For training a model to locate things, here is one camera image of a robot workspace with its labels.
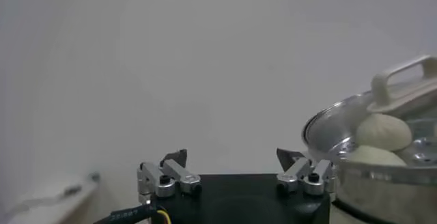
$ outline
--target screw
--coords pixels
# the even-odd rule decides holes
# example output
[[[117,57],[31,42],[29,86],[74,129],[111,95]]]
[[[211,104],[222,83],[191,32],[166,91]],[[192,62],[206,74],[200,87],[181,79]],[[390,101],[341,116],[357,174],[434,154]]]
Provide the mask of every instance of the screw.
[[[168,175],[161,175],[161,177],[159,177],[159,184],[168,184],[170,181],[171,178]]]
[[[316,183],[319,182],[320,176],[316,173],[311,173],[310,175],[308,175],[308,181],[312,182],[312,183]]]

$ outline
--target white bun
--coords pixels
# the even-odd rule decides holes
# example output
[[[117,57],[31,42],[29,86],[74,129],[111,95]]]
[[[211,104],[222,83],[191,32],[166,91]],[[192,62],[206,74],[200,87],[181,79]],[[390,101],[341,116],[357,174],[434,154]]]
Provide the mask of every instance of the white bun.
[[[388,151],[400,150],[412,142],[408,125],[384,114],[371,114],[356,129],[356,143]]]
[[[366,145],[359,146],[349,154],[348,160],[371,165],[406,166],[405,162],[396,154]]]

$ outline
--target yellow wire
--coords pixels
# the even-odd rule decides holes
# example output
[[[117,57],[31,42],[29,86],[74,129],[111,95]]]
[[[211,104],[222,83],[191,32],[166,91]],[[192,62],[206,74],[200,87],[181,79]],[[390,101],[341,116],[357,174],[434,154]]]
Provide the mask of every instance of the yellow wire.
[[[169,214],[167,214],[167,212],[165,212],[164,210],[158,210],[157,213],[164,216],[167,224],[171,224],[170,216],[169,216]]]

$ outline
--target gray wall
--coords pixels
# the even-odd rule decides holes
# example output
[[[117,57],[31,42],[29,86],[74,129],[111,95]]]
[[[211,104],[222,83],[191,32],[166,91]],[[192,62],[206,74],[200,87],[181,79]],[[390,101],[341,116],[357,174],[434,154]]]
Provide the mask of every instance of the gray wall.
[[[323,107],[435,53],[435,0],[0,0],[1,204],[98,170],[90,223],[135,167],[276,172]]]

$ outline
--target metal bracket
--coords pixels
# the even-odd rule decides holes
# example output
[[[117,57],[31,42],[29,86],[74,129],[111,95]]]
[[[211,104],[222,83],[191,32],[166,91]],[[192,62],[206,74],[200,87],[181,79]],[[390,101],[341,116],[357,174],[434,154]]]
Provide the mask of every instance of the metal bracket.
[[[311,171],[311,161],[299,158],[286,172],[277,175],[277,188],[282,193],[297,191],[301,178]]]
[[[200,176],[185,170],[173,159],[164,161],[163,172],[180,183],[183,193],[198,195],[201,192]]]
[[[325,191],[330,193],[333,177],[333,164],[329,160],[321,160],[313,172],[303,179],[304,192],[309,195],[322,195]]]
[[[175,180],[152,163],[141,163],[137,169],[137,178],[140,196],[155,193],[158,197],[170,197],[175,193]]]

